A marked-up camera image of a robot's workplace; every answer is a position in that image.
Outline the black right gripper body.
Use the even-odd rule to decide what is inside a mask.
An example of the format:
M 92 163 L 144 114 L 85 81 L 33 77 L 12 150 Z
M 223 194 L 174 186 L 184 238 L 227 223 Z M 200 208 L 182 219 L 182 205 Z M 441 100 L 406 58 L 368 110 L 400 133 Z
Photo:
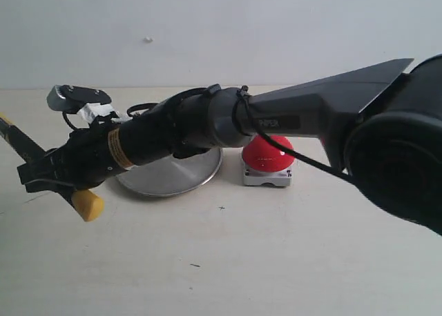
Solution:
M 48 154 L 55 176 L 76 188 L 93 188 L 119 174 L 119 165 L 108 146 L 114 126 L 98 126 L 72 132 L 68 141 Z

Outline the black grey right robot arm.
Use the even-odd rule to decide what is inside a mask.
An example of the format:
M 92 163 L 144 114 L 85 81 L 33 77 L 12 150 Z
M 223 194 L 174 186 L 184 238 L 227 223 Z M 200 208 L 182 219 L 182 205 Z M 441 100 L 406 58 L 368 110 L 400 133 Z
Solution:
M 441 232 L 441 57 L 393 59 L 259 95 L 194 88 L 123 122 L 73 132 L 59 148 L 26 154 L 28 192 L 72 195 L 167 156 L 239 148 L 253 137 L 320 140 L 328 164 L 293 156 L 354 185 L 385 212 Z

